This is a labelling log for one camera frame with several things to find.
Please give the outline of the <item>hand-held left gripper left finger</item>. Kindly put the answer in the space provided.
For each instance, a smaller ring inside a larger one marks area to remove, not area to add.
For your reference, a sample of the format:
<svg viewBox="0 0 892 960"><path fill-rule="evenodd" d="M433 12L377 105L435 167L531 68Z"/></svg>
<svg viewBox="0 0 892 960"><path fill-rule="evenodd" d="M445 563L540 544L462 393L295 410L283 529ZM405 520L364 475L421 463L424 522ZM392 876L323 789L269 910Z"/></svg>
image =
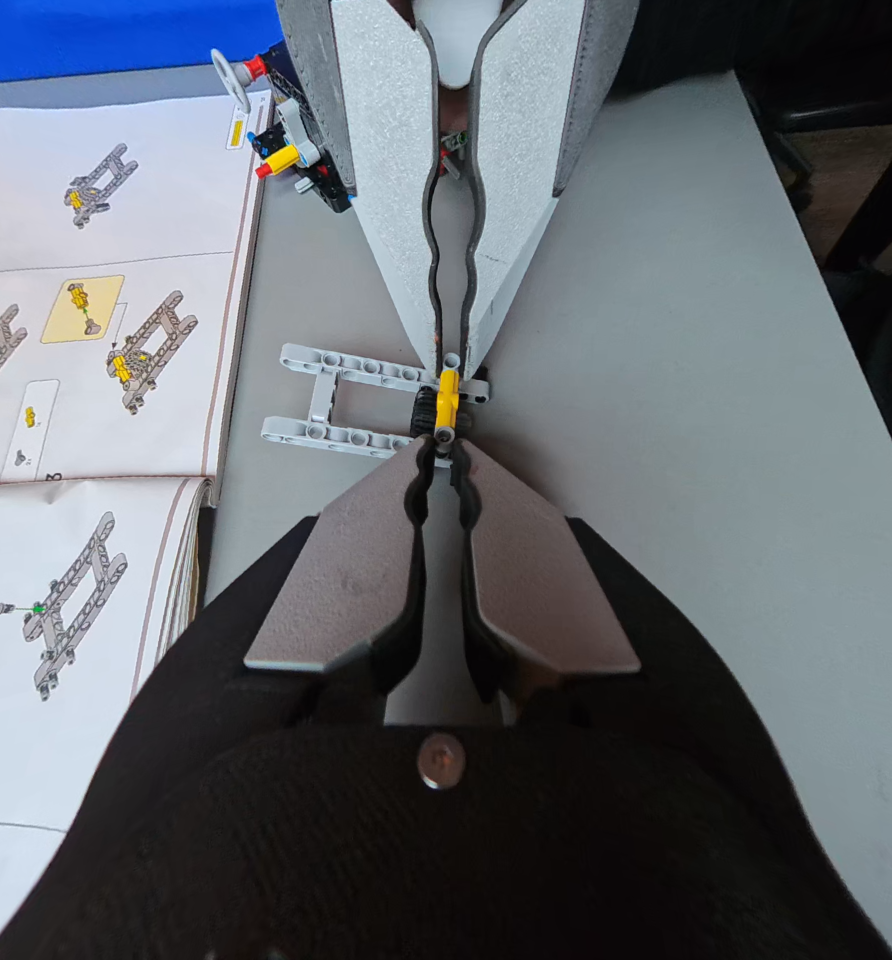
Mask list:
<svg viewBox="0 0 892 960"><path fill-rule="evenodd" d="M362 673L382 696L407 676L422 645L434 471L433 439L415 438L320 511L247 667Z"/></svg>

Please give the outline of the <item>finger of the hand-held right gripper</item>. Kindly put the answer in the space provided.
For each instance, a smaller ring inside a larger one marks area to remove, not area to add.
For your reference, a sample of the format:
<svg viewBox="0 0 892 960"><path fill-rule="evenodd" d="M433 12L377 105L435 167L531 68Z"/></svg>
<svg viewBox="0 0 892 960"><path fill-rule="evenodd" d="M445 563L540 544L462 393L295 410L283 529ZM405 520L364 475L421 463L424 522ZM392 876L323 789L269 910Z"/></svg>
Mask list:
<svg viewBox="0 0 892 960"><path fill-rule="evenodd" d="M475 216L460 320L466 374L495 341L557 203L553 186L585 6L516 2L476 51L467 159Z"/></svg>
<svg viewBox="0 0 892 960"><path fill-rule="evenodd" d="M354 164L353 206L405 333L437 374L442 311L430 210L440 149L430 36L385 1L333 2L332 27Z"/></svg>

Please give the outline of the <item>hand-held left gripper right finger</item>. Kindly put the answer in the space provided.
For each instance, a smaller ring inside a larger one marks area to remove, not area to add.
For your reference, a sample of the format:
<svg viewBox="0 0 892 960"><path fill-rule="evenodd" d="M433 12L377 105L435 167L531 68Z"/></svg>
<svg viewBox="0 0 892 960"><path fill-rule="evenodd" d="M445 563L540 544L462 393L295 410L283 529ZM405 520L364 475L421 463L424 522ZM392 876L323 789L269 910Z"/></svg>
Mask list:
<svg viewBox="0 0 892 960"><path fill-rule="evenodd" d="M452 448L460 594L476 692L524 703L574 677L642 664L564 514L466 440Z"/></svg>

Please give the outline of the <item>grey lego frame assembly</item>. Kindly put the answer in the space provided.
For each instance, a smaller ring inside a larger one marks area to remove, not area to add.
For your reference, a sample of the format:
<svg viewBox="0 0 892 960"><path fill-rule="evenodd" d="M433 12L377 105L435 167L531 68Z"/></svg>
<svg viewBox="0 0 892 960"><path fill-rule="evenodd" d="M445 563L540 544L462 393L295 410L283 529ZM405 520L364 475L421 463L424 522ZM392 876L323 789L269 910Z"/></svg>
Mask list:
<svg viewBox="0 0 892 960"><path fill-rule="evenodd" d="M406 448L415 438L424 435L434 438L439 376L429 370L402 362L381 361L293 342L283 345L280 361L290 371L312 375L315 384L307 417L267 417L261 427L261 436L265 440L309 449L388 459ZM411 395L413 405L407 434L388 434L365 427L334 424L332 412L336 394L338 388L346 383ZM468 409L474 404L487 403L491 398L486 368L481 367L474 379L460 378L459 390L456 437L463 437L472 427L472 415ZM454 442L445 449L440 449L436 441L435 444L435 463L445 469L451 464Z"/></svg>

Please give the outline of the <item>yellow lego axle connector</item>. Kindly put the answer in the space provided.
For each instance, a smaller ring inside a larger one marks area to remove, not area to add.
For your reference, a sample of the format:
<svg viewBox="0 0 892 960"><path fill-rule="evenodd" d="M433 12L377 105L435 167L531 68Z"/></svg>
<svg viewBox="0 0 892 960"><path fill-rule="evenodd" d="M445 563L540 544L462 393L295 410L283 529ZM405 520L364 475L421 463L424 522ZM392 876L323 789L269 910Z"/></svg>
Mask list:
<svg viewBox="0 0 892 960"><path fill-rule="evenodd" d="M459 415L460 357L447 353L439 377L433 437L437 446L447 449L455 440Z"/></svg>

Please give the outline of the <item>person's right forearm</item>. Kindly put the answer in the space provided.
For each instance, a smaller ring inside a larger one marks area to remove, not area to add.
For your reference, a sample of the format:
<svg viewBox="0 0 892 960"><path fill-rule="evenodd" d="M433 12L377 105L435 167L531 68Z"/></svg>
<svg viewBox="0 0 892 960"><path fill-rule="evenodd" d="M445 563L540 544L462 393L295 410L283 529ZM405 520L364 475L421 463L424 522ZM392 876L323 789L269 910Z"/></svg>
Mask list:
<svg viewBox="0 0 892 960"><path fill-rule="evenodd" d="M892 39L892 1L643 1L612 91L786 66Z"/></svg>

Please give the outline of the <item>lego car chassis assembly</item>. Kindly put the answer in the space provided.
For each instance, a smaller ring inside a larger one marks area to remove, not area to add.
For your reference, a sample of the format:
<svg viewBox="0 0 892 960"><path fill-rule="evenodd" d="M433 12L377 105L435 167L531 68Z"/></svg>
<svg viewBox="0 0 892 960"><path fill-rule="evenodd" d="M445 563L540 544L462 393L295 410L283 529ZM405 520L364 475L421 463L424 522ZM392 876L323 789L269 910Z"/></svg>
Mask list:
<svg viewBox="0 0 892 960"><path fill-rule="evenodd" d="M245 61L230 62L216 49L212 49L211 57L224 89L243 114L250 112L248 88L258 80L269 81L274 118L267 131L246 136L260 159L257 176L264 179L292 170L299 176L298 191L313 190L333 212L350 209L361 196L360 182L356 180L356 196L341 189L334 162L324 149L324 138L297 84L284 40Z"/></svg>

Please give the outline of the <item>lego instruction booklet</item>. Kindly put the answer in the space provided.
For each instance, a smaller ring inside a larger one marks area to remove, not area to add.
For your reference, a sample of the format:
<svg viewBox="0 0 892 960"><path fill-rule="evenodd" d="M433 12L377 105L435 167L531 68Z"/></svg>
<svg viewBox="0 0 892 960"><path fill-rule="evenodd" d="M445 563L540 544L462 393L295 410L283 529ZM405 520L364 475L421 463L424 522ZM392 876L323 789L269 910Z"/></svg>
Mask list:
<svg viewBox="0 0 892 960"><path fill-rule="evenodd" d="M250 99L0 109L0 921L194 613L270 115Z"/></svg>

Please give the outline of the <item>blue plastic bin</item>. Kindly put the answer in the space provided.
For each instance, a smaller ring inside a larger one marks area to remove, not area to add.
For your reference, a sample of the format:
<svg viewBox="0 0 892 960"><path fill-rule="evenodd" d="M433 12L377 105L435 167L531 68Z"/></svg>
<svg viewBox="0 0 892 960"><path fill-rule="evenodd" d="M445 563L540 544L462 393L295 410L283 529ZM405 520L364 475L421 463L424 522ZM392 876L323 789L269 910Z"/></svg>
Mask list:
<svg viewBox="0 0 892 960"><path fill-rule="evenodd" d="M0 1L0 82L247 60L283 38L274 1Z"/></svg>

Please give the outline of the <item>black office chair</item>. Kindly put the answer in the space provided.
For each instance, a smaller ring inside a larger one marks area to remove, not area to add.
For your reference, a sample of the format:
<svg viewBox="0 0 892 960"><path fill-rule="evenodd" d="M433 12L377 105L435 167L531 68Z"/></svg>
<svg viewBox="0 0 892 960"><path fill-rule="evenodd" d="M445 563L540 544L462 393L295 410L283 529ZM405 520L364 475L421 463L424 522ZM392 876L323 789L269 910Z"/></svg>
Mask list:
<svg viewBox="0 0 892 960"><path fill-rule="evenodd" d="M829 67L791 78L747 76L743 91L772 158L787 174L788 198L797 213L814 201L812 162L794 136L892 127L892 76L874 67ZM892 243L892 159L825 255L834 274L870 267Z"/></svg>

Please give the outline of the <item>person's dark clothing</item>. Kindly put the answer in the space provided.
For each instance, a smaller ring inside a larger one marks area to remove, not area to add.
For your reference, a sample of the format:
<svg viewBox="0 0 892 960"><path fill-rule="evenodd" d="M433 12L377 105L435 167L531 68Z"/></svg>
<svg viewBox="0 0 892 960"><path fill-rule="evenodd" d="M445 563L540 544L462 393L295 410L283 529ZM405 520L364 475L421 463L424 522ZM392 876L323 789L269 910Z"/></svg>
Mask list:
<svg viewBox="0 0 892 960"><path fill-rule="evenodd" d="M892 273L867 267L822 277L892 439Z"/></svg>

